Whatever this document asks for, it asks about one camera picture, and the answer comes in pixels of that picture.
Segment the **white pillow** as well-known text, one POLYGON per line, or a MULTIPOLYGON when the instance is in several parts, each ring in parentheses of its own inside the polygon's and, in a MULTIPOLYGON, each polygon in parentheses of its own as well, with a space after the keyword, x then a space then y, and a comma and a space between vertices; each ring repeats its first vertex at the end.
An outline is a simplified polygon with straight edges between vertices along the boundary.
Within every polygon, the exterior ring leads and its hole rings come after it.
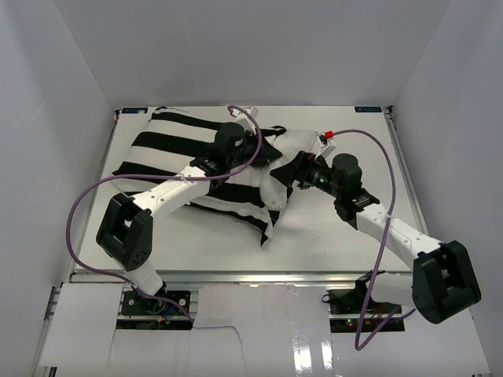
POLYGON ((262 129, 262 136, 263 146, 259 155, 273 152, 273 160, 260 167, 247 167, 227 183, 237 188, 240 199, 268 210, 282 210, 287 205, 288 190, 299 170, 299 154, 319 153, 318 132, 273 126, 262 129))

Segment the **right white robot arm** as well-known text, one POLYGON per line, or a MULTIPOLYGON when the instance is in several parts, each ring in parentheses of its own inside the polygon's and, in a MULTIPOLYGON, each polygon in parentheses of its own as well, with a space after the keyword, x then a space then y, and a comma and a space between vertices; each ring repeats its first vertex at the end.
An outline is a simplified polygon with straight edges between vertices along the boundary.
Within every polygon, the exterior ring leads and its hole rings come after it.
POLYGON ((302 189, 315 187, 334 197, 342 221, 375 240, 384 240, 386 248, 411 270, 411 276, 366 273, 356 280, 353 290, 333 299, 337 313, 357 307, 373 313, 389 303, 412 307, 428 322, 439 324, 481 300, 465 246, 457 241, 443 243, 390 217, 380 201, 363 188, 362 170, 353 155, 339 154, 328 166, 322 157, 299 152, 270 174, 285 186, 298 183, 302 189))

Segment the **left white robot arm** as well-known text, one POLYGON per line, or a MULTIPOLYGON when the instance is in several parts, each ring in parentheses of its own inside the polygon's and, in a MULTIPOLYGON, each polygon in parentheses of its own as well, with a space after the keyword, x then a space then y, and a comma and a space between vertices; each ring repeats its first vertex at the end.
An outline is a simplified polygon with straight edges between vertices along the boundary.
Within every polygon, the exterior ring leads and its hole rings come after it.
POLYGON ((145 192, 117 194, 110 199, 96 241, 137 289, 141 307, 148 313, 158 313, 166 304, 162 291, 165 283, 150 260, 155 221, 207 195, 231 173, 263 168, 281 157, 264 136, 236 123, 225 123, 214 141, 175 176, 145 192))

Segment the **black white striped pillowcase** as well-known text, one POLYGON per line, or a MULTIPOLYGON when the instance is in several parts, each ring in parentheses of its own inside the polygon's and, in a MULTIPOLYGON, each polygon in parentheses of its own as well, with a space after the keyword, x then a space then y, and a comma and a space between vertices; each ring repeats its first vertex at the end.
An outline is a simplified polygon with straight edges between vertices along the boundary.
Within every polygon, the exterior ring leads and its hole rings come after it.
MULTIPOLYGON (((124 161, 113 171, 115 176, 146 174, 147 178, 123 178, 114 186, 128 196, 152 189, 163 181, 153 176, 174 176, 196 158, 221 128, 220 122, 193 117, 178 109, 157 108, 145 129, 130 146, 124 161)), ((190 206, 213 214, 236 218, 258 229, 264 244, 274 234, 280 211, 264 203, 260 185, 263 167, 248 167, 232 176, 190 206)))

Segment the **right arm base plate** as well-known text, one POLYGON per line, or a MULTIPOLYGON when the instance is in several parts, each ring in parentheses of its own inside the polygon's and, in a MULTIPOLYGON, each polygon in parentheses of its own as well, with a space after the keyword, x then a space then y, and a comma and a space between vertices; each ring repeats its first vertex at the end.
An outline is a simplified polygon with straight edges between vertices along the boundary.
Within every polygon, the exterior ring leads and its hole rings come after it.
MULTIPOLYGON (((353 334, 357 332, 363 297, 358 298, 355 289, 334 289, 327 291, 321 301, 329 306, 330 330, 333 334, 353 334)), ((395 308, 391 303, 369 302, 362 325, 363 333, 371 333, 395 308)))

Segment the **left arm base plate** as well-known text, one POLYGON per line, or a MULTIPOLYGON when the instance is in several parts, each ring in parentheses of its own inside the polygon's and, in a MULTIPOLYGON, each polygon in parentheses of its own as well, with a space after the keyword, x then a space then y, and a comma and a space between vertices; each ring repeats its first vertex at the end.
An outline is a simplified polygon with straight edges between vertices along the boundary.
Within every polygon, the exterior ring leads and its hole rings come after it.
POLYGON ((170 302, 142 297, 134 290, 124 291, 116 328, 142 331, 188 331, 193 327, 188 317, 170 302))

